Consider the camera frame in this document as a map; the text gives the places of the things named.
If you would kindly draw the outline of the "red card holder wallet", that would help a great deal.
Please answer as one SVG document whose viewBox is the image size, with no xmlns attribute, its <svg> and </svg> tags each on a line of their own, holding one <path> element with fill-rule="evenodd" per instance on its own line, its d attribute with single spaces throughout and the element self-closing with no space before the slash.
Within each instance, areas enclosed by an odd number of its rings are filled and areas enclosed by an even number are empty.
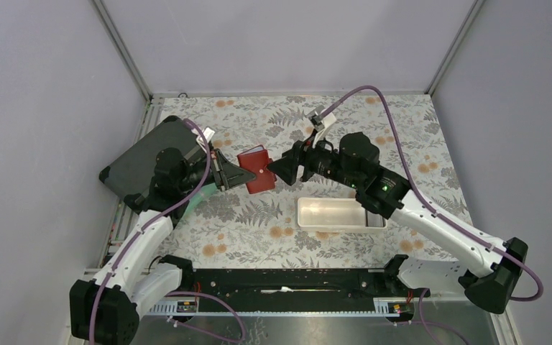
<svg viewBox="0 0 552 345">
<path fill-rule="evenodd" d="M 255 178 L 246 183 L 249 194 L 262 193 L 275 188 L 277 178 L 267 169 L 272 159 L 263 145 L 241 152 L 236 158 L 240 167 L 255 174 Z"/>
</svg>

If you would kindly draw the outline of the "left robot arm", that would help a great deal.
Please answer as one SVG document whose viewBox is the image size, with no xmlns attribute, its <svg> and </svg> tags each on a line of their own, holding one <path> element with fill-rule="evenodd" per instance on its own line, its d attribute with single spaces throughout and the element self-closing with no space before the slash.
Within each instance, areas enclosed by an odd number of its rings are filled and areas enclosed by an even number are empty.
<svg viewBox="0 0 552 345">
<path fill-rule="evenodd" d="M 203 187 L 228 190 L 252 181 L 250 172 L 230 163 L 217 149 L 198 144 L 167 147 L 149 156 L 146 194 L 132 195 L 139 218 L 114 256 L 90 279 L 77 280 L 69 292 L 71 333 L 91 344 L 130 344 L 142 317 L 173 291 L 194 286 L 189 261 L 165 259 L 144 277 L 144 265 L 178 225 Z"/>
</svg>

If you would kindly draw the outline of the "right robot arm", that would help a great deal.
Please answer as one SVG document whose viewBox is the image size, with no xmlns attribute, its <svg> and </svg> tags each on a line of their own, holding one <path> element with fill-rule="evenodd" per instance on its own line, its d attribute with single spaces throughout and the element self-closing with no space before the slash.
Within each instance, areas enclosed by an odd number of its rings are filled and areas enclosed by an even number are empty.
<svg viewBox="0 0 552 345">
<path fill-rule="evenodd" d="M 353 188 L 356 201 L 366 211 L 415 229 L 462 266 L 458 275 L 453 270 L 440 273 L 432 269 L 426 277 L 419 275 L 419 264 L 403 259 L 383 277 L 389 294 L 401 296 L 410 288 L 462 291 L 484 311 L 505 312 L 527 257 L 528 245 L 523 240 L 491 236 L 453 217 L 414 190 L 408 179 L 381 166 L 379 148 L 361 132 L 344 135 L 337 149 L 324 139 L 297 141 L 267 166 L 288 185 L 295 184 L 300 167 L 302 181 L 320 175 Z"/>
</svg>

